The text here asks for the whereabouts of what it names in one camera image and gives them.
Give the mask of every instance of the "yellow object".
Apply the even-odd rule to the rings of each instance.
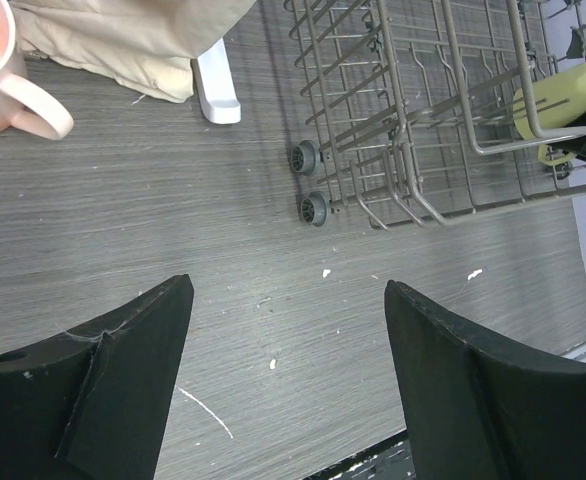
[[[540,126],[543,129],[562,128],[574,122],[586,113],[586,62],[557,75],[546,77],[533,84],[535,101],[538,109]],[[522,89],[513,97],[513,117],[515,128],[525,140],[535,137],[529,127]],[[551,160],[547,156],[548,146],[542,145],[538,151],[538,160],[545,165],[556,166],[572,160],[575,155],[569,153]]]

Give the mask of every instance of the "mug handle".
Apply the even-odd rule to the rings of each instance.
[[[50,93],[19,75],[10,74],[0,83],[0,92],[31,109],[20,110],[11,125],[25,132],[61,140],[73,128],[73,117]]]
[[[570,162],[575,157],[577,157],[574,153],[566,153],[559,158],[554,160],[549,160],[547,153],[548,153],[549,146],[548,145],[540,145],[540,148],[537,151],[537,159],[546,165],[547,167],[557,167],[558,165],[562,165],[563,163]]]

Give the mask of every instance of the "floor crumb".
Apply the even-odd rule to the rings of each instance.
[[[480,275],[483,272],[484,272],[484,270],[482,270],[481,268],[478,268],[477,270],[469,273],[469,276],[466,277],[466,281],[470,282],[471,280],[473,280],[475,277],[477,277],[478,275]]]
[[[141,100],[142,100],[144,97],[146,97],[146,95],[145,95],[145,94],[142,94],[142,95],[140,95],[140,97],[139,97],[137,100],[135,100],[133,103],[131,103],[131,105],[137,105],[138,103],[140,103],[140,101],[141,101]]]
[[[271,297],[270,295],[268,297],[264,297],[262,300],[257,302],[257,308],[260,308],[262,305],[264,305],[266,302],[268,302],[272,299],[273,299],[273,297]]]

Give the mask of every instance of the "white debris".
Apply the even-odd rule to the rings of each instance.
[[[135,100],[133,103],[131,103],[131,105],[137,105],[138,103],[140,103],[140,101],[141,101],[141,100],[142,100],[144,97],[146,97],[146,95],[140,95],[140,97],[139,97],[137,100]]]
[[[351,468],[349,468],[347,470],[347,472],[354,472],[355,470],[357,470],[358,468],[360,468],[362,466],[362,462],[360,463],[356,463],[355,465],[353,465]]]
[[[257,308],[260,308],[262,305],[264,305],[266,302],[270,300],[272,300],[272,297],[270,295],[268,297],[264,297],[262,300],[257,302]]]
[[[226,433],[229,434],[229,437],[233,438],[233,434],[228,429],[228,427],[226,426],[226,424],[222,420],[220,420],[220,417],[218,417],[217,415],[215,415],[215,413],[213,413],[213,411],[209,407],[207,407],[206,405],[204,405],[202,402],[200,402],[197,398],[195,398],[193,395],[191,395],[189,392],[187,392],[183,388],[177,387],[177,389],[180,392],[182,392],[182,394],[184,396],[190,398],[191,400],[193,400],[194,402],[196,402],[200,407],[202,407],[204,410],[206,410],[206,413],[208,413],[209,415],[211,415],[217,421],[217,423],[219,423],[220,425],[222,425],[222,427],[224,428],[224,430],[226,430]]]
[[[481,268],[478,268],[477,270],[475,270],[474,272],[470,273],[469,276],[466,278],[467,282],[470,282],[471,280],[473,280],[475,277],[477,277],[478,275],[480,275],[484,270],[482,270]]]

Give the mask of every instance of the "beige fabric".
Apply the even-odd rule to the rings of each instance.
[[[20,47],[172,102],[193,94],[197,58],[255,0],[14,0]]]

